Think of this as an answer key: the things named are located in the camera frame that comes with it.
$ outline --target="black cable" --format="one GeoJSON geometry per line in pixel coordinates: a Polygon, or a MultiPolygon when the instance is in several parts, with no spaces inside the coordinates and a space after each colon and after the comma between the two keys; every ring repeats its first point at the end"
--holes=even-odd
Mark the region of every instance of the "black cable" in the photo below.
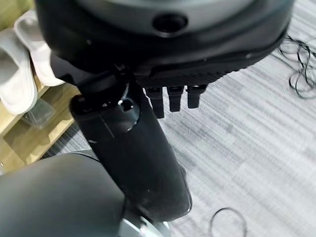
{"type": "Polygon", "coordinates": [[[212,219],[211,219],[211,221],[210,221],[210,225],[209,225],[209,233],[210,233],[210,237],[214,237],[214,233],[213,233],[213,222],[214,222],[214,219],[215,219],[215,217],[219,214],[219,213],[221,213],[221,212],[223,212],[223,211],[232,211],[232,212],[234,212],[235,214],[237,214],[240,218],[241,218],[241,220],[242,220],[242,222],[243,222],[243,237],[247,237],[247,233],[248,233],[248,227],[247,227],[247,222],[246,222],[246,219],[244,218],[244,216],[239,212],[239,211],[237,211],[237,210],[235,210],[235,209],[233,209],[233,208],[231,208],[231,207],[225,207],[225,208],[222,208],[222,209],[219,209],[217,212],[215,212],[215,214],[212,216],[212,219]]]}
{"type": "Polygon", "coordinates": [[[298,63],[298,69],[295,69],[286,60],[275,54],[272,55],[294,71],[293,75],[289,78],[289,85],[302,99],[316,98],[316,95],[310,95],[311,92],[316,92],[316,65],[312,65],[312,60],[316,62],[316,47],[311,45],[311,41],[313,40],[316,40],[316,37],[311,37],[304,42],[288,36],[279,46],[278,50],[281,55],[290,62],[298,63]],[[286,49],[287,46],[291,46],[295,50],[288,50],[286,49]],[[296,58],[292,59],[289,57],[290,55],[296,55],[296,58]],[[315,76],[309,76],[313,71],[315,72],[315,76]],[[299,88],[299,84],[304,85],[306,89],[299,88]]]}

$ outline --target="gray carpet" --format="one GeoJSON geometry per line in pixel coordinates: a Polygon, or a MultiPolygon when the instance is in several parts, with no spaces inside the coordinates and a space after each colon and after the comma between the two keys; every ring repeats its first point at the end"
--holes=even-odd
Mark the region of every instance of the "gray carpet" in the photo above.
{"type": "MultiPolygon", "coordinates": [[[[316,36],[315,12],[315,0],[298,0],[289,34],[316,36]]],[[[171,224],[174,236],[210,237],[212,215],[228,206],[244,216],[249,237],[316,235],[316,100],[298,98],[291,74],[269,56],[210,85],[200,109],[187,109],[183,98],[180,113],[160,120],[194,201],[171,224]]],[[[87,148],[74,125],[46,156],[87,148]]],[[[222,212],[214,236],[241,237],[242,225],[222,212]]]]}

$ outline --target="white shoe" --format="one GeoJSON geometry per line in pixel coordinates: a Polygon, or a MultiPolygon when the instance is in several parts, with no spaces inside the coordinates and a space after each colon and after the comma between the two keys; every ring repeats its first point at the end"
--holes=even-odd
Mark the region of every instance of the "white shoe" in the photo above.
{"type": "Polygon", "coordinates": [[[5,29],[0,32],[0,99],[18,115],[30,110],[37,98],[29,54],[14,30],[5,29]]]}
{"type": "Polygon", "coordinates": [[[40,32],[35,10],[29,10],[14,24],[14,31],[20,41],[30,51],[35,72],[44,85],[57,86],[65,83],[57,79],[50,66],[51,49],[40,32]]]}

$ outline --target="wooden shelf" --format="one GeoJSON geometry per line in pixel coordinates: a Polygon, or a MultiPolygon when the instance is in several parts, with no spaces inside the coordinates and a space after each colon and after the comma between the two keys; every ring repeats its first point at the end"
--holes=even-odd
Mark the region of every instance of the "wooden shelf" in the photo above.
{"type": "Polygon", "coordinates": [[[70,127],[74,119],[69,111],[69,102],[78,93],[77,88],[70,84],[50,88],[42,99],[56,113],[45,128],[38,129],[19,120],[3,136],[3,141],[0,141],[0,162],[3,163],[5,172],[39,160],[70,127]]]}
{"type": "MultiPolygon", "coordinates": [[[[40,98],[49,87],[40,83],[37,76],[34,76],[34,81],[38,88],[38,98],[40,98]]],[[[20,120],[22,116],[23,115],[10,114],[4,107],[3,103],[0,102],[0,137],[6,135],[7,132],[20,120]]]]}

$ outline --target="black joint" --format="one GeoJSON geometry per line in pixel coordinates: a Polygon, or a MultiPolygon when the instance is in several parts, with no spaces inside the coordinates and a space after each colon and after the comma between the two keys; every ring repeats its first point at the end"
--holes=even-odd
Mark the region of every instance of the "black joint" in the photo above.
{"type": "Polygon", "coordinates": [[[164,118],[162,87],[148,88],[146,95],[150,98],[154,113],[158,119],[164,118]]]}
{"type": "Polygon", "coordinates": [[[199,106],[200,95],[206,91],[208,85],[193,85],[188,86],[188,107],[196,109],[199,106]]]}
{"type": "Polygon", "coordinates": [[[170,111],[179,112],[181,109],[181,96],[184,86],[171,86],[167,88],[170,102],[170,111]]]}

